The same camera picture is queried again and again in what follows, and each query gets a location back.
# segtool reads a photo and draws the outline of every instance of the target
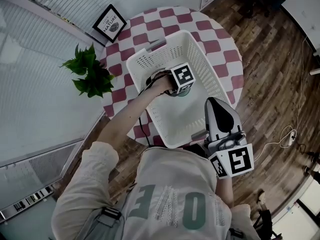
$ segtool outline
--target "framed picture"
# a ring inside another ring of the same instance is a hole
[[[94,23],[93,28],[113,43],[126,25],[124,18],[110,4]]]

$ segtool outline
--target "checkered tablecloth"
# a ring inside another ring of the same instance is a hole
[[[108,42],[100,62],[116,77],[112,93],[105,93],[102,105],[112,118],[138,96],[126,67],[126,60],[150,43],[179,30],[189,31],[205,52],[235,108],[244,86],[242,58],[233,38],[215,20],[185,7],[160,7],[144,11],[127,21],[114,43]],[[144,132],[151,145],[163,145],[151,118],[145,110],[141,115]],[[147,145],[139,121],[128,136]]]

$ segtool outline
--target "floor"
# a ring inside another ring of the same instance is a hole
[[[304,37],[282,11],[265,18],[263,12],[257,10],[248,19],[243,17],[242,10],[243,5],[237,0],[215,0],[204,13],[232,35],[242,55],[244,88],[236,110],[257,157],[266,143],[279,141],[285,126],[295,128],[297,125]],[[305,144],[307,151],[319,152],[320,75],[309,75],[310,70],[317,68],[312,54],[305,42],[298,142]],[[107,122],[107,118],[101,119],[85,149]],[[109,177],[113,201],[135,179],[144,149],[143,145],[128,138],[118,150],[120,160]],[[56,197],[70,181],[80,159],[81,154],[78,154],[66,177],[57,184]],[[256,218],[256,194],[264,189],[266,204],[274,213],[301,184],[304,179],[302,167],[310,164],[310,158],[298,151],[297,143],[285,149],[276,144],[269,145],[255,162],[252,172],[233,178],[235,204],[250,204],[251,216]]]

